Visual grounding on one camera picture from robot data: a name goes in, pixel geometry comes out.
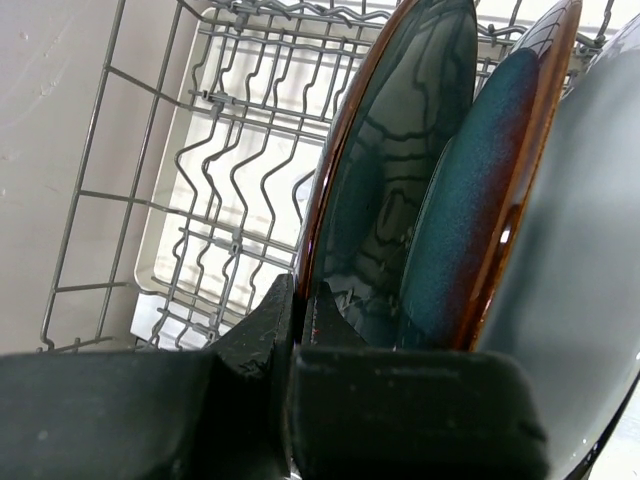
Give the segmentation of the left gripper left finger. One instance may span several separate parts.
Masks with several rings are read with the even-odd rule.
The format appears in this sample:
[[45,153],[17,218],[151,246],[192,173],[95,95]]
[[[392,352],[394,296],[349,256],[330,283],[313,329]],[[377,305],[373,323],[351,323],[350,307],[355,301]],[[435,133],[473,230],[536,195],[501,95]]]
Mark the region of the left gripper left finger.
[[5,479],[281,479],[293,280],[193,351],[6,355]]

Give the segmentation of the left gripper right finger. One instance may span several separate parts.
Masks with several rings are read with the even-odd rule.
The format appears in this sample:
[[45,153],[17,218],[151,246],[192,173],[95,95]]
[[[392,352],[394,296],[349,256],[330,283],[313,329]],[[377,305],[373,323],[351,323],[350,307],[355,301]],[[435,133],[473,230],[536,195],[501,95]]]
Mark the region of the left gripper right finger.
[[547,438],[523,370],[497,354],[369,347],[327,284],[292,358],[305,479],[543,479]]

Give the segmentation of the red teal floral plate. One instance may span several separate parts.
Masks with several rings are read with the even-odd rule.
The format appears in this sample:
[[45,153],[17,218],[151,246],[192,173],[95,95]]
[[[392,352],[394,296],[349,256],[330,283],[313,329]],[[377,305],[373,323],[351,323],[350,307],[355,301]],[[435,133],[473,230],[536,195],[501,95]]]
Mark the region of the red teal floral plate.
[[561,99],[477,342],[528,375],[549,475],[587,468],[639,375],[639,23]]

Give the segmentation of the dark blue plate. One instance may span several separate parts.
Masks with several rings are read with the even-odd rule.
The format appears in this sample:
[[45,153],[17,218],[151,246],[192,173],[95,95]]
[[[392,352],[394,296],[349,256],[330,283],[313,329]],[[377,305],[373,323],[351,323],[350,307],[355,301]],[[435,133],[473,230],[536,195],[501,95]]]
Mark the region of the dark blue plate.
[[399,349],[470,350],[501,282],[555,115],[582,4],[514,44],[438,161],[400,290]]
[[350,81],[316,168],[296,294],[330,288],[363,340],[391,346],[407,251],[426,189],[473,100],[470,1],[404,1]]

